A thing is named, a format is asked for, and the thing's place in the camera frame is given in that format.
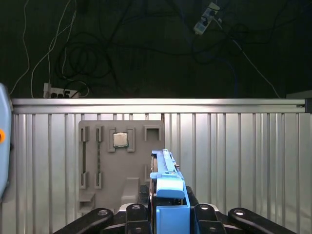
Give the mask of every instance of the dark background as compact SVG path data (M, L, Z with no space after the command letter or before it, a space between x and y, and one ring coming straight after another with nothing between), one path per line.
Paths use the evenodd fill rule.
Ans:
M26 7L25 42L31 67L11 97L31 97L31 71L48 52L66 3L66 0L29 1ZM228 36L212 22L205 34L194 41L195 50L207 48L221 39L225 41L211 49L208 55L196 56L200 61L207 61L207 56L218 55L218 59L206 65L196 63L192 56L166 55L151 49L190 53L195 35L189 28L194 27L210 1L134 0L125 16L126 20L109 43L107 39L116 28L128 3L129 0L78 0L72 36L79 32L89 32L99 39L98 42L86 35L77 37L76 41L88 43L91 49L87 46L88 55L79 53L79 50L72 54L73 58L81 57L80 67L86 62L84 68L88 71L96 65L91 76L72 77L89 85L92 90L89 98L275 98L272 87L231 42L230 32L236 32L235 36L242 38L239 42L244 52L282 98L287 93L312 89L312 47L309 42L312 38L312 4L309 5L308 0L230 0L229 3L228 0L218 0L221 9L225 9L217 14L217 18L224 20L222 26ZM24 4L24 0L0 1L0 82L9 91L27 69L22 44ZM74 10L75 3L72 0L61 30L70 24ZM273 27L279 11L281 13L269 43L245 43L267 41L271 30L266 29ZM99 20L106 39L99 31ZM293 21L280 26L289 20ZM241 23L241 26L234 28L237 23ZM65 31L58 37L50 54L53 87L64 88L68 84L67 80L59 78L60 74L55 69L67 35L68 31ZM109 69L105 51L111 59L118 83L112 73L103 78L94 78ZM236 78L229 63L235 70ZM73 73L69 63L66 63L65 72ZM33 76L34 97L43 96L43 84L48 82L48 74L48 62L45 59ZM72 82L66 87L80 90L82 94L86 92L85 86L79 82Z

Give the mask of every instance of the metal panel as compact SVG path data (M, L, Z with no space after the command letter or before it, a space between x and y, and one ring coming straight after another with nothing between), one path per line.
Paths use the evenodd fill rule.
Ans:
M13 100L1 234L51 233L78 201L78 123L163 120L165 146L200 202L311 230L312 116L303 100Z

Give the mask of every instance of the screw head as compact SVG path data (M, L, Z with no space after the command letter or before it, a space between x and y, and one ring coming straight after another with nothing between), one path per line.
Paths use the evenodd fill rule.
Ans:
M240 216L242 216L242 215L245 214L245 213L244 213L243 211L241 211L241 210L234 210L234 213L235 213L236 215L240 215Z
M140 206L139 206L139 205L133 205L133 206L132 206L132 209L138 210L138 209L140 209Z
M207 205L200 205L202 210L207 210L209 207Z
M99 216L104 216L104 215L107 215L108 212L106 210L101 210L97 213Z

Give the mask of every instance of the orange button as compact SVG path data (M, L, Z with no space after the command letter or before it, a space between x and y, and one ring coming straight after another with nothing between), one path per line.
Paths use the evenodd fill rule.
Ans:
M4 140L5 140L4 130L0 129L0 144L3 143Z

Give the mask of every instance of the power strip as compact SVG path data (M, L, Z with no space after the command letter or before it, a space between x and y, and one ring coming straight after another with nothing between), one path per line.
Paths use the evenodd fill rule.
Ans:
M51 84L44 83L43 98L79 98L77 90L53 88Z
M195 34L197 35L203 35L203 33L208 28L209 24L215 17L215 15L220 10L220 7L218 7L216 4L211 2L209 4L209 7L205 10L204 14L202 14L200 21L198 21L194 27Z

